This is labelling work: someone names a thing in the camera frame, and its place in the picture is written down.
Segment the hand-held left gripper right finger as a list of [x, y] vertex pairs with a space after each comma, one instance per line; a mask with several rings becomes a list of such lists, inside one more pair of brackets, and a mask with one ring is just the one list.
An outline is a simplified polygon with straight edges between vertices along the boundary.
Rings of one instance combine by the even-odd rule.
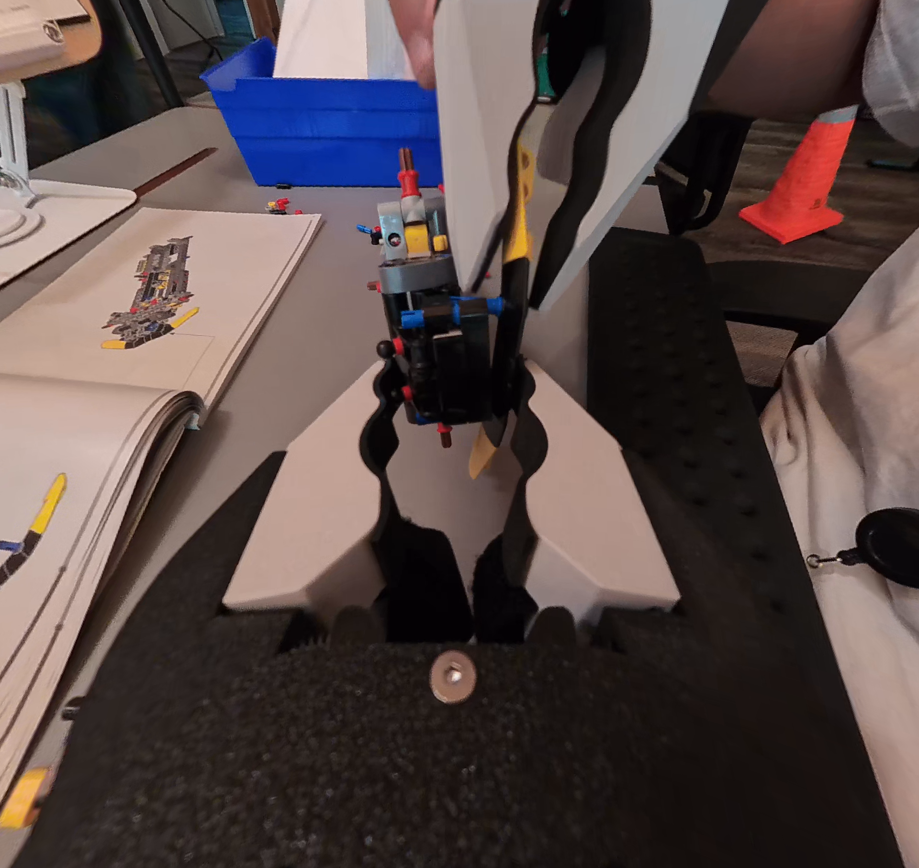
[[617, 440], [536, 363], [520, 385], [509, 583], [539, 609], [671, 610], [680, 593]]

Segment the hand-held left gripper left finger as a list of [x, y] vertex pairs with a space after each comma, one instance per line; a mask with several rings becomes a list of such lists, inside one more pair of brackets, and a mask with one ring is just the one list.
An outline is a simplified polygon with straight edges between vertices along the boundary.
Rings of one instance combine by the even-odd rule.
[[371, 545], [398, 447], [376, 362], [291, 444], [224, 594], [231, 610], [369, 609], [385, 587]]

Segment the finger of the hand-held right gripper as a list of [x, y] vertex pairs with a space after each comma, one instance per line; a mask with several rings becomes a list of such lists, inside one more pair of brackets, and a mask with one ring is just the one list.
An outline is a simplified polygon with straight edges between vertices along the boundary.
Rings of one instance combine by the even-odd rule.
[[451, 251], [478, 286], [514, 210], [516, 140], [536, 99], [547, 0], [437, 0], [434, 61]]
[[572, 137], [567, 192], [538, 257], [530, 306], [572, 283], [683, 127], [729, 0], [605, 0], [603, 47], [561, 100]]

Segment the yellow and black lego arc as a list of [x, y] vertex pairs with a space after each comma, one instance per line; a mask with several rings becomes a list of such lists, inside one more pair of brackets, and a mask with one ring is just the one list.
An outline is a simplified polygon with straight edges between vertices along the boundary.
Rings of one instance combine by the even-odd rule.
[[480, 425], [473, 443], [469, 460], [469, 472], [473, 479], [488, 468], [496, 454], [516, 400], [516, 377], [533, 256], [526, 207], [532, 196], [534, 170], [535, 160], [531, 150], [518, 140], [514, 213], [502, 257], [501, 298], [504, 309], [498, 319], [491, 367], [492, 416]]

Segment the grey black lego chassis assembly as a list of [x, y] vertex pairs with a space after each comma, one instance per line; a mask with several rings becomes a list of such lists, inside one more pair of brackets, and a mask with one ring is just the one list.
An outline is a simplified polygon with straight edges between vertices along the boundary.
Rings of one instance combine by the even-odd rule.
[[461, 291], [446, 225], [446, 201], [421, 196], [410, 149], [400, 149], [401, 196], [378, 206], [378, 223], [357, 225], [381, 252], [379, 280], [390, 342], [385, 360], [405, 364], [402, 401], [410, 422], [434, 424], [444, 447], [451, 430], [492, 416], [491, 367], [498, 319], [495, 297]]

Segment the white instruction booklet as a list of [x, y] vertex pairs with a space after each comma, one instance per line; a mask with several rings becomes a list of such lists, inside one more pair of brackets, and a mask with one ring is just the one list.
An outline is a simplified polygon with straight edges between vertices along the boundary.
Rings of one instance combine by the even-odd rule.
[[143, 208], [2, 321], [2, 799], [107, 569], [320, 223]]

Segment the pile of yellow lego pieces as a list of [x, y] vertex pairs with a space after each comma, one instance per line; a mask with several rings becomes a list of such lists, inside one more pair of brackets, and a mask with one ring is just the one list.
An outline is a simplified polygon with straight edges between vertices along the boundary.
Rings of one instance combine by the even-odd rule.
[[53, 778], [51, 766], [24, 771], [6, 798], [1, 812], [1, 828], [21, 830], [32, 826], [50, 792]]

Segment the person's right forearm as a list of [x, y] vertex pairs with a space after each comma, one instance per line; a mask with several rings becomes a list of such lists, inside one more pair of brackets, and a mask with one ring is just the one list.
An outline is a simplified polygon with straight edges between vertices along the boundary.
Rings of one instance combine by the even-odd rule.
[[706, 108], [788, 120], [860, 104], [878, 6], [879, 0], [769, 0], [712, 85]]

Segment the blue plastic bin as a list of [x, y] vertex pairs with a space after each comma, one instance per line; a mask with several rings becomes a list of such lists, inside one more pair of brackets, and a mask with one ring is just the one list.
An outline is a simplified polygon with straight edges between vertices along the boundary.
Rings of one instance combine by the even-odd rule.
[[398, 150], [444, 183], [437, 96], [413, 81], [275, 78], [263, 37], [201, 74], [257, 185], [394, 187]]

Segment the white paper sheets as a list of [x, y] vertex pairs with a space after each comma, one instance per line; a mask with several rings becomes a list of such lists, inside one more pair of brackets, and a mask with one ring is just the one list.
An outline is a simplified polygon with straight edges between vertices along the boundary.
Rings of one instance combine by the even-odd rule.
[[273, 77], [413, 81], [392, 15], [371, 0], [284, 0]]

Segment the orange traffic cone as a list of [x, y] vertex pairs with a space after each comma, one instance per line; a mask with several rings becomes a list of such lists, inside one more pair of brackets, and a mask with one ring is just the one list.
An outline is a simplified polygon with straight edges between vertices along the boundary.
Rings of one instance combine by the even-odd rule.
[[764, 201], [742, 208], [739, 217], [781, 244], [830, 229], [844, 219], [829, 208], [832, 190], [857, 105], [818, 116], [801, 139]]

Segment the white printed t-shirt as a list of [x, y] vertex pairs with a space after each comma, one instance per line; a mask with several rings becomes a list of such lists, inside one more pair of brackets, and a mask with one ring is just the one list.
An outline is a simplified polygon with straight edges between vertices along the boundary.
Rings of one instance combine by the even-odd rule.
[[[879, 0], [861, 81], [879, 126], [917, 147], [917, 0]], [[805, 554], [854, 546], [869, 512], [917, 509], [917, 232], [789, 358], [762, 429]], [[866, 566], [810, 577], [902, 860], [917, 866], [917, 589]]]

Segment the black badge reel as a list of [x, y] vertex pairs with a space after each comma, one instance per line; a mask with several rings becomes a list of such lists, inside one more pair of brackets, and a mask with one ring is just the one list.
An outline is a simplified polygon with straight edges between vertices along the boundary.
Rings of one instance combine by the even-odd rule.
[[854, 547], [829, 557], [809, 555], [813, 570], [828, 565], [865, 565], [906, 588], [918, 588], [918, 511], [895, 507], [868, 513], [858, 524]]

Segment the white tablet stand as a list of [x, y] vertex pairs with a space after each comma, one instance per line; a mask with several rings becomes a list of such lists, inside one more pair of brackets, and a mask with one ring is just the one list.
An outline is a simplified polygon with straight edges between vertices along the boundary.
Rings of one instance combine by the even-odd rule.
[[1, 0], [1, 286], [136, 201], [121, 188], [31, 180], [24, 79], [82, 65], [102, 47], [90, 0]]

